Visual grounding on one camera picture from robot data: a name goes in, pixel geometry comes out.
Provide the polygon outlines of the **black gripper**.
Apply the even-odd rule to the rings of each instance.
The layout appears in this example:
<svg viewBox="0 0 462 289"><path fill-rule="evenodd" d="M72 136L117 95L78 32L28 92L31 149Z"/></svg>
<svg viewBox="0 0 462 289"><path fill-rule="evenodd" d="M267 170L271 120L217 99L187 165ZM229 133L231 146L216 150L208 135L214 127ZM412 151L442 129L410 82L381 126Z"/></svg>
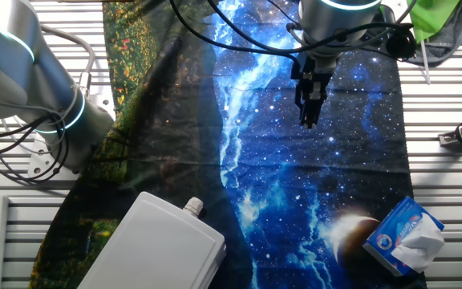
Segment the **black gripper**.
<svg viewBox="0 0 462 289"><path fill-rule="evenodd" d="M313 128L322 106L321 82L329 81L334 74L335 58L317 56L314 59L307 54L298 54L296 60L290 73L291 79L299 80L294 102L300 111L300 125Z"/></svg>

